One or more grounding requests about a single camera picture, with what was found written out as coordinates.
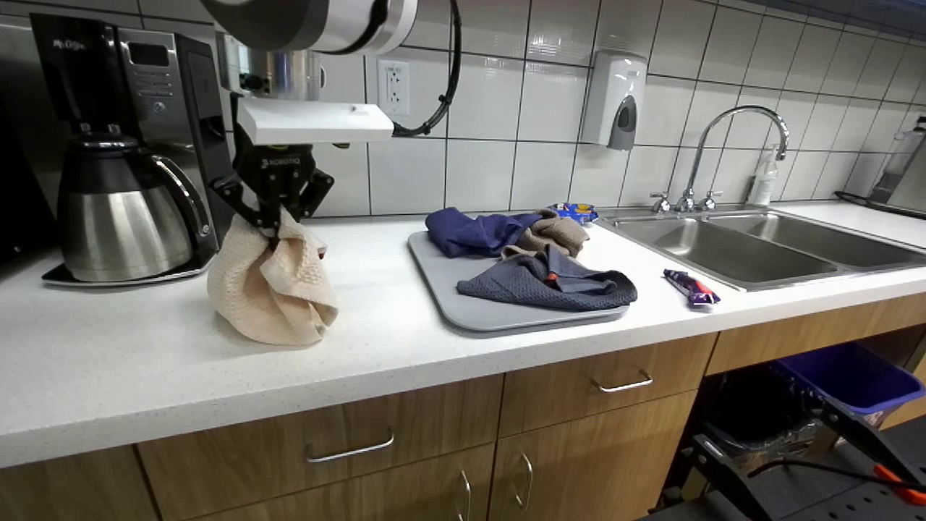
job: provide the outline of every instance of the kitchen counter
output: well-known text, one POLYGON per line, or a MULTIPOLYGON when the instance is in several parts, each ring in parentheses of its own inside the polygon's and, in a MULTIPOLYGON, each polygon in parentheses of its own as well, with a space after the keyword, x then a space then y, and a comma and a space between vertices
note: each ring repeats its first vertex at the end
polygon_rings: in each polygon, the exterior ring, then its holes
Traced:
MULTIPOLYGON (((783 209, 926 250, 926 221, 841 202, 783 209)), ((326 243, 342 306, 316 348, 240 338, 210 312, 206 274, 109 292, 42 290, 55 259, 7 274, 0 280, 0 465, 926 292, 926 267, 764 292, 687 270, 722 298, 712 312, 692 312, 661 280, 676 263, 590 227, 579 261, 621 270, 638 290, 621 318, 473 335, 439 321, 404 250, 420 228, 423 221, 310 227, 326 243)))

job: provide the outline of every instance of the white tile wall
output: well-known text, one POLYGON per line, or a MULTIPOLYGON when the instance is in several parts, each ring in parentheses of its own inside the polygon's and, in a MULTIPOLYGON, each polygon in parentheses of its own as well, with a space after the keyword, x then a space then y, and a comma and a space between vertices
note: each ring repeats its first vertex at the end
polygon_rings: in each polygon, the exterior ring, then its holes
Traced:
MULTIPOLYGON (((870 30, 764 8, 748 0, 463 0, 465 63, 452 115, 434 138, 318 147, 334 175, 320 214, 423 214, 538 209, 557 199, 647 206, 687 179, 693 146, 721 111, 766 105, 789 128, 777 164, 787 199, 870 188, 897 137, 926 112, 926 47, 870 30), (575 146, 590 54, 647 60, 644 111, 634 150, 575 146)), ((93 15, 125 26, 210 36, 184 0, 0 0, 2 20, 30 8, 93 15)), ((420 0, 404 49, 381 59, 318 59, 320 99, 375 101, 379 63, 408 63, 420 125, 446 89, 449 7, 420 0)), ((768 121, 735 112, 702 153, 696 199, 744 196, 754 163, 774 146, 768 121)))
POLYGON ((517 146, 512 209, 546 209, 569 196, 575 146, 517 146))

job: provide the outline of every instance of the soap dispenser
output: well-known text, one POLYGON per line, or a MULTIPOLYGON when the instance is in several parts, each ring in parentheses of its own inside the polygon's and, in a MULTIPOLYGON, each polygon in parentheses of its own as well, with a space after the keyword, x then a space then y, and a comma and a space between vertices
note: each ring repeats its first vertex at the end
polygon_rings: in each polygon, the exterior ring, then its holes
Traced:
POLYGON ((643 92, 643 59, 598 52, 585 99, 580 143, 631 150, 643 115, 643 92))

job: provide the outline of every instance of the sink basin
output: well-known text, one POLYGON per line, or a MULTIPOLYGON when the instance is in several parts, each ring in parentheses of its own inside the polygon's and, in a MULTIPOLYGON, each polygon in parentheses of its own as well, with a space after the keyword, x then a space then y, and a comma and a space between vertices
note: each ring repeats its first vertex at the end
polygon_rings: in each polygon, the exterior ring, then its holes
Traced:
POLYGON ((777 211, 764 214, 718 214, 706 218, 706 224, 728 232, 744 232, 748 238, 760 238, 768 243, 780 243, 789 250, 800 250, 806 254, 834 261, 845 270, 899 270, 899 267, 923 267, 926 254, 913 250, 903 250, 886 240, 862 238, 854 232, 819 227, 809 221, 787 218, 777 211))
POLYGON ((726 277, 744 290, 783 286, 783 285, 838 272, 838 267, 822 259, 813 259, 813 254, 805 254, 805 251, 796 251, 726 227, 712 227, 693 218, 651 218, 651 221, 609 218, 609 221, 601 221, 601 227, 647 250, 670 254, 682 263, 709 270, 718 277, 726 277))

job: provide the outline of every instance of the cabinet door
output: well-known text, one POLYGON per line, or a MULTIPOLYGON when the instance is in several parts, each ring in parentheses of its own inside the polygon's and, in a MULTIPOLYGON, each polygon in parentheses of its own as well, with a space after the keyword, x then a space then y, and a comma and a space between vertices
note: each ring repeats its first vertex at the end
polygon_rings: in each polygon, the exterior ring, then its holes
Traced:
POLYGON ((505 376, 501 435, 693 390, 715 335, 619 351, 505 376))
POLYGON ((496 444, 492 521, 628 521, 658 499, 692 395, 496 444))
POLYGON ((492 445, 330 484, 206 521, 483 521, 492 445))
POLYGON ((140 445, 162 515, 193 518, 493 439, 501 379, 140 445))
POLYGON ((799 315, 721 332, 709 374, 926 324, 926 296, 799 315))
POLYGON ((0 471, 2 521, 156 521, 133 448, 45 460, 0 471))

